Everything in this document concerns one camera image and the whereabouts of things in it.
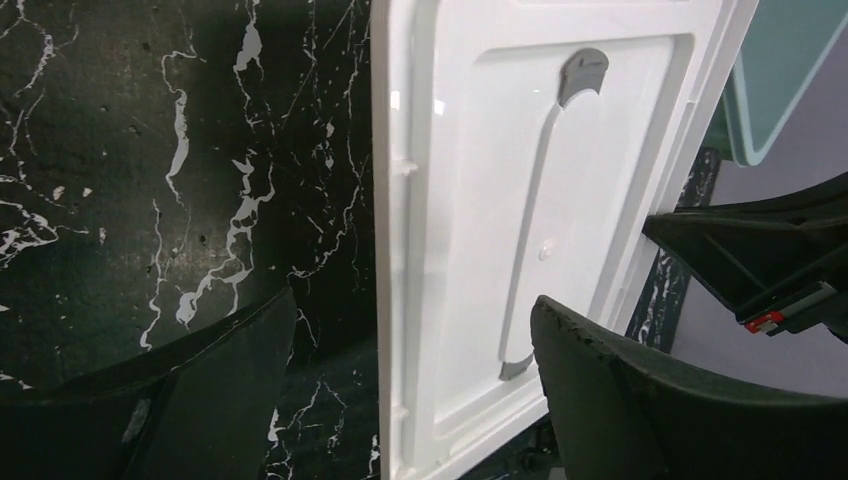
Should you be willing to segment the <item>white bin lid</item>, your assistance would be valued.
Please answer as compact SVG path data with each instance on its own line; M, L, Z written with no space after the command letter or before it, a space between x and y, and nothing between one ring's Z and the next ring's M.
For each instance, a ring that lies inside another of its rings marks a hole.
M548 410L530 315L623 333L753 1L375 1L385 479L455 479Z

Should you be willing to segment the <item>teal plastic bin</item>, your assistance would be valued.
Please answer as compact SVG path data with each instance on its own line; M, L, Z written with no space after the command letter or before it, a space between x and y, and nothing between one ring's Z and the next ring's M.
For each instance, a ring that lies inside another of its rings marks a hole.
M759 2L703 146L761 164L846 25L846 0Z

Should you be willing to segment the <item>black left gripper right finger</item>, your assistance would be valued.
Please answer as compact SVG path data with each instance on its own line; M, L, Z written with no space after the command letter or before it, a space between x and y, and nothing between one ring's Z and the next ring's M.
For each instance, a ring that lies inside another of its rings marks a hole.
M847 403L679 361L547 297L535 361L569 479L843 479Z

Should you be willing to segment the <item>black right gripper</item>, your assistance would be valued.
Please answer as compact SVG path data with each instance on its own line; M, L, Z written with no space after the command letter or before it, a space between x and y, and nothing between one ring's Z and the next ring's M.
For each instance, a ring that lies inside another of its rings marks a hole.
M847 339L847 176L791 194L649 216L643 234L752 334Z

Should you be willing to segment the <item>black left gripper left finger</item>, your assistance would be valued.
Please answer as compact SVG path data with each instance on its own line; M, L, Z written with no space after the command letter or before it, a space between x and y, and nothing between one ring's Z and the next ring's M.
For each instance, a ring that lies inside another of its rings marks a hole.
M297 308L283 289L55 388L1 397L5 479L253 479Z

